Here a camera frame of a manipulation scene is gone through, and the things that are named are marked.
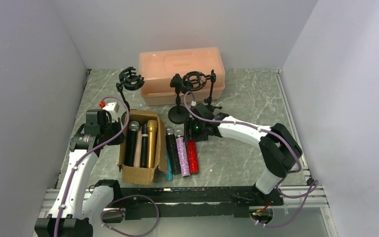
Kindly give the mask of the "purple glitter microphone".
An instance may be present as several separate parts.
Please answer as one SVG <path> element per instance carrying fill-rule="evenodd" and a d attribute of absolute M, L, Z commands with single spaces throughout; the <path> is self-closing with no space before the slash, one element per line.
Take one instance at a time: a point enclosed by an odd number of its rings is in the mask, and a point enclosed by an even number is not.
<path fill-rule="evenodd" d="M 190 168 L 188 162 L 187 147 L 184 141 L 184 132 L 182 130 L 175 131 L 176 144 L 181 168 L 182 177 L 190 177 Z"/>

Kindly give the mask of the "red glitter microphone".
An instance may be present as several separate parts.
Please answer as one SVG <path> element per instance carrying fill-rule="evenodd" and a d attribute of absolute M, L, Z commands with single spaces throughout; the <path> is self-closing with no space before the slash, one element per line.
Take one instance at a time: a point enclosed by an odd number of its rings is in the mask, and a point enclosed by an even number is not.
<path fill-rule="evenodd" d="M 198 155 L 196 150 L 196 143 L 194 141 L 187 141 L 187 154 L 189 163 L 189 172 L 191 175 L 199 173 Z"/>

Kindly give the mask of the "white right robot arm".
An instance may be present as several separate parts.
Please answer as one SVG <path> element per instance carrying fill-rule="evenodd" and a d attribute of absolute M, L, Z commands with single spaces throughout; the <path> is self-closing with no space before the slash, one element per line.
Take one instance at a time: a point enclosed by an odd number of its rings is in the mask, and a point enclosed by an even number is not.
<path fill-rule="evenodd" d="M 225 113 L 214 115 L 201 103 L 193 108 L 185 107 L 193 118 L 203 122 L 204 133 L 235 139 L 261 151 L 266 169 L 256 181 L 254 190 L 268 195 L 288 174 L 302 170 L 299 158 L 303 151 L 283 124 L 263 126 Z"/>

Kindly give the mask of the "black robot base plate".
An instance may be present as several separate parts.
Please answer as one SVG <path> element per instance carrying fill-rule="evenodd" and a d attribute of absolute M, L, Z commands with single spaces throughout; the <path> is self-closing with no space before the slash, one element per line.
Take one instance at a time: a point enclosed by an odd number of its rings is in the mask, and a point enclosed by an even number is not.
<path fill-rule="evenodd" d="M 251 186 L 120 188 L 107 208 L 123 211 L 126 220 L 157 216 L 248 218 L 256 209 L 283 204 L 277 191 L 264 195 Z"/>

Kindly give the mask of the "brown cardboard box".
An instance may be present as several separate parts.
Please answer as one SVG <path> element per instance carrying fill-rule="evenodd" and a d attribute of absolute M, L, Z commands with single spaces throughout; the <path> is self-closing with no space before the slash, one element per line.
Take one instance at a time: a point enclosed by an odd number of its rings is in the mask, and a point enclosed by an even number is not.
<path fill-rule="evenodd" d="M 123 134 L 125 136 L 125 141 L 120 145 L 119 152 L 119 170 L 122 172 L 122 181 L 125 183 L 140 184 L 140 185 L 150 185 L 153 182 L 155 170 L 159 169 L 162 172 L 167 172 L 167 162 L 166 162 L 166 130 L 163 121 L 158 116 L 157 112 L 154 111 L 142 111 L 142 110 L 131 110 L 128 117 L 126 117 L 128 123 L 124 124 Z M 140 130 L 145 122 L 149 120 L 157 121 L 157 136 L 156 136 L 156 150 L 155 150 L 155 161 L 154 168 L 141 168 L 141 167 L 130 167 L 124 165 L 124 156 L 126 148 L 126 136 L 128 131 L 128 125 L 131 121 L 137 121 L 140 124 Z"/>

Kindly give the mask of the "black clip round-base stand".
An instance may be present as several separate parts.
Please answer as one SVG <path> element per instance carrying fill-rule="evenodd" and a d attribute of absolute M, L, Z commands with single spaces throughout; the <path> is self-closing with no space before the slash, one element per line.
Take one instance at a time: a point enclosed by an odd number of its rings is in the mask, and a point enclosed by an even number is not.
<path fill-rule="evenodd" d="M 185 108 L 185 106 L 181 105 L 181 89 L 182 89 L 182 78 L 179 74 L 175 74 L 171 81 L 170 87 L 175 89 L 175 103 L 176 105 L 171 107 L 168 112 L 169 120 L 174 124 L 183 124 L 185 119 L 189 117 L 189 112 Z"/>

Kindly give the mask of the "black glitter microphone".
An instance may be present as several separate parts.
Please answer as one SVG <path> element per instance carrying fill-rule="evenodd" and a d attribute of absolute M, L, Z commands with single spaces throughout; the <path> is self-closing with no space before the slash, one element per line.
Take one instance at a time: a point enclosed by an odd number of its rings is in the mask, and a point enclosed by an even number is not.
<path fill-rule="evenodd" d="M 181 174 L 180 159 L 178 154 L 176 136 L 174 128 L 166 127 L 166 149 L 169 155 L 169 161 L 171 164 L 172 173 L 174 175 Z"/>

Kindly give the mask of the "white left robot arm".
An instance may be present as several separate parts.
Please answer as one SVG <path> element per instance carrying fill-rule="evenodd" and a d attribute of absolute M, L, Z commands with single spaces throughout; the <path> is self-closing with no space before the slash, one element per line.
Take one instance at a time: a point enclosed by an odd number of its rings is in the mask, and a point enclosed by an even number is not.
<path fill-rule="evenodd" d="M 97 216 L 120 194 L 118 181 L 100 180 L 91 197 L 84 199 L 102 148 L 124 141 L 117 110 L 88 110 L 85 118 L 70 140 L 69 165 L 59 194 L 47 216 L 36 220 L 39 237 L 91 237 Z"/>

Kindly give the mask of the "black tripod shock mount stand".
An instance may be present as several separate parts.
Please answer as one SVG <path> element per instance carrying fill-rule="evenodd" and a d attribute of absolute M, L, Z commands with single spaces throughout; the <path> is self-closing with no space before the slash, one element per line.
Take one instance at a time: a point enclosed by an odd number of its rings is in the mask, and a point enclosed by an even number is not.
<path fill-rule="evenodd" d="M 206 103 L 207 109 L 214 112 L 216 109 L 221 110 L 222 106 L 215 106 L 212 104 L 213 100 L 220 98 L 222 92 L 225 89 L 224 76 L 217 76 L 214 69 L 211 70 L 210 74 L 206 75 L 200 71 L 191 71 L 185 74 L 181 81 L 181 92 L 183 94 L 190 91 L 192 93 L 193 101 L 195 101 L 195 92 L 204 91 L 208 92 L 207 98 L 203 100 Z"/>

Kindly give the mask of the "blue plastic microphone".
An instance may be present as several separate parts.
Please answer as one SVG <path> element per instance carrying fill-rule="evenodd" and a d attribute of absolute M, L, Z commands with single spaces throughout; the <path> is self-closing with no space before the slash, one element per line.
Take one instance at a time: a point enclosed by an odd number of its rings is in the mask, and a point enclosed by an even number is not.
<path fill-rule="evenodd" d="M 172 172 L 172 167 L 171 167 L 171 162 L 170 162 L 170 156 L 169 152 L 166 151 L 166 162 L 167 162 L 167 172 L 166 172 L 166 178 L 168 181 L 173 180 L 173 172 Z"/>

